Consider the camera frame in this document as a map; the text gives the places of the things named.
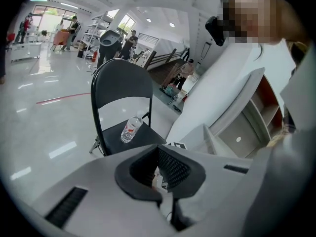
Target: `black folding chair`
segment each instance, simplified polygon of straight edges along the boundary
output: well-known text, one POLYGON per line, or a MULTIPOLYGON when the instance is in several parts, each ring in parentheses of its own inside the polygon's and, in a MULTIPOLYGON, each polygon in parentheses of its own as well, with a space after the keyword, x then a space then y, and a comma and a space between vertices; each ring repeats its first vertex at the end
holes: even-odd
POLYGON ((91 83, 92 112, 97 138, 89 153, 97 147, 100 149, 100 146, 101 153, 108 156, 141 146, 166 144, 166 141, 151 129, 152 99, 152 79, 146 70, 122 59, 112 59, 101 65, 91 83), (143 116, 143 119, 148 117, 148 125, 143 123, 129 143, 120 140, 127 120, 102 131, 98 111, 101 107, 126 97, 149 98, 149 111, 143 116))

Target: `fire extinguisher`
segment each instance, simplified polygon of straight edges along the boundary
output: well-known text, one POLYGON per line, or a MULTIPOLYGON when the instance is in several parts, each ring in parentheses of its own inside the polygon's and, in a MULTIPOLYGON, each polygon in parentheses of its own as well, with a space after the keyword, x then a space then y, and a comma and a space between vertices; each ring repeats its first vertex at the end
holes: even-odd
POLYGON ((97 58, 98 52, 94 51, 93 53, 93 57, 92 57, 92 62, 95 62, 96 58, 97 58))

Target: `vent slot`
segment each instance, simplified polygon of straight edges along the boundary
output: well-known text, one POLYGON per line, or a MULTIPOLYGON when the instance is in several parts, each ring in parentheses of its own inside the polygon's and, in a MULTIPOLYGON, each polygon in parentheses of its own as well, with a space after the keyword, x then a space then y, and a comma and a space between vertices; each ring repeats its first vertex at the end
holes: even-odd
POLYGON ((53 225, 63 228, 88 191, 74 187, 45 217, 53 225))
POLYGON ((228 169, 228 170, 231 170, 231 171, 234 171, 234 172, 238 172, 238 173, 241 173, 241 174, 247 174, 248 172, 248 168, 244 168, 244 167, 239 167, 239 166, 233 166, 233 165, 228 165, 226 164, 224 166, 225 169, 228 169))

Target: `chair backrest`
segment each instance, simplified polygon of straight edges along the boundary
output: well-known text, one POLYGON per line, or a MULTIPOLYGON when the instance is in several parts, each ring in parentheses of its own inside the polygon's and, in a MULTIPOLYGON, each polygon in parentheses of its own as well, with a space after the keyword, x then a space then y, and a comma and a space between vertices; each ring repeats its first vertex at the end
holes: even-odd
POLYGON ((122 59, 112 59, 100 66, 92 80, 92 107, 101 108, 126 97, 153 97, 153 83, 142 67, 122 59))
POLYGON ((7 36, 7 40, 8 40, 9 42, 14 41, 14 39, 15 39, 15 34, 9 34, 9 35, 7 36))

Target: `metal shelving unit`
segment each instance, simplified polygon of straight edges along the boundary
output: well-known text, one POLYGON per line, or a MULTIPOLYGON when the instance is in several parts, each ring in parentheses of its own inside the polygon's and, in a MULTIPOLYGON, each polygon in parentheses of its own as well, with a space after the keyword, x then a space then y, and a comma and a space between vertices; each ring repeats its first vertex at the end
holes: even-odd
POLYGON ((84 33, 81 43, 86 45, 86 51, 83 53, 84 59, 92 58, 95 51, 99 52, 100 37, 102 31, 107 30, 112 18, 107 16, 108 12, 92 17, 93 24, 88 25, 87 33, 84 33))

